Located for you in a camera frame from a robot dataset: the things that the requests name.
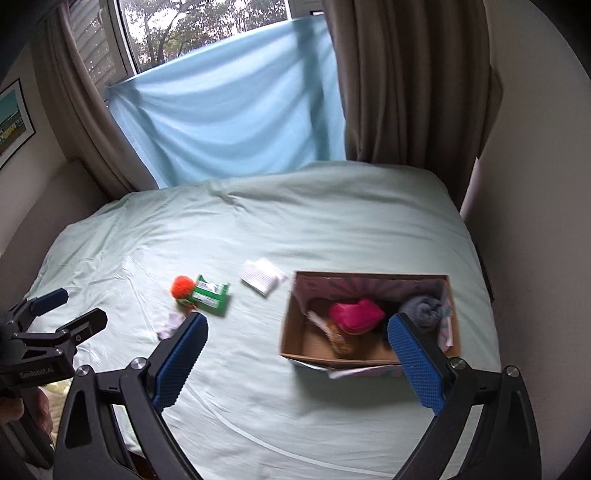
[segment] light blue sheet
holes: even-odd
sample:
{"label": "light blue sheet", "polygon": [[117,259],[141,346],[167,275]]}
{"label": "light blue sheet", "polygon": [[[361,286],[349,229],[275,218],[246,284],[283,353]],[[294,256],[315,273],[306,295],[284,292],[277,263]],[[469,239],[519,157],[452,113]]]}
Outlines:
{"label": "light blue sheet", "polygon": [[228,38],[106,95],[160,187],[345,159],[345,120],[324,15]]}

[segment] blue gripper pad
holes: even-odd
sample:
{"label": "blue gripper pad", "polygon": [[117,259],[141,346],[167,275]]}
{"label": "blue gripper pad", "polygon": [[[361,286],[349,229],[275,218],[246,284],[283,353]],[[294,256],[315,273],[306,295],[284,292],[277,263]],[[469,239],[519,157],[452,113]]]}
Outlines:
{"label": "blue gripper pad", "polygon": [[154,377],[152,404],[157,412],[161,413],[164,408],[171,407],[177,401],[193,365],[207,342],[208,330],[207,319],[198,314],[178,340],[176,335],[163,340],[176,340],[176,344]]}
{"label": "blue gripper pad", "polygon": [[33,299],[29,306],[29,312],[31,312],[31,315],[34,317],[40,317],[44,313],[62,306],[67,301],[68,292],[63,288],[58,288],[42,297]]}
{"label": "blue gripper pad", "polygon": [[400,360],[421,405],[432,408],[433,413],[439,415],[445,405],[441,375],[398,315],[394,315],[388,322],[388,342]]}

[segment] wall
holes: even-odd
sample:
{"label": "wall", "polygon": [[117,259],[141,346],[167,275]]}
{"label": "wall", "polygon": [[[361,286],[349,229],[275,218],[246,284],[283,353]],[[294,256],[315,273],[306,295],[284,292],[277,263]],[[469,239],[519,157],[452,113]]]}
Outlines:
{"label": "wall", "polygon": [[554,479],[591,428],[591,80],[531,2],[485,4],[504,95],[462,213]]}
{"label": "wall", "polygon": [[29,46],[18,56],[0,91],[17,78],[36,133],[0,170],[0,255],[50,180],[66,164],[41,103]]}

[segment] orange pom-pom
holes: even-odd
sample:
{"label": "orange pom-pom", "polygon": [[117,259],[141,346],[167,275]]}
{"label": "orange pom-pom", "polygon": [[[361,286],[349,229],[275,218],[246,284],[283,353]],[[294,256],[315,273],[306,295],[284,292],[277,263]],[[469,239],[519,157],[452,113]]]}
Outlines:
{"label": "orange pom-pom", "polygon": [[174,279],[173,286],[170,287],[170,293],[175,299],[180,300],[191,295],[195,286],[197,286],[197,284],[194,280],[181,275]]}

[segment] cardboard box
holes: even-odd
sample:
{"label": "cardboard box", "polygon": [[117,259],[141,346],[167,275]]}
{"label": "cardboard box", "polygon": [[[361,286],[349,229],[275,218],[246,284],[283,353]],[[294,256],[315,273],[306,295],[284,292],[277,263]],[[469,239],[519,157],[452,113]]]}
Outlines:
{"label": "cardboard box", "polygon": [[[295,273],[287,313],[282,326],[280,355],[298,366],[326,371],[331,378],[344,376],[399,375],[400,362],[383,340],[383,332],[369,332],[359,338],[358,350],[339,358],[324,333],[306,318],[314,310],[327,318],[333,301],[370,298],[401,304],[409,298],[428,294],[443,303],[443,319],[433,338],[448,357],[460,355],[456,308],[447,275],[388,275],[361,273]],[[388,317],[395,312],[388,312]]]}

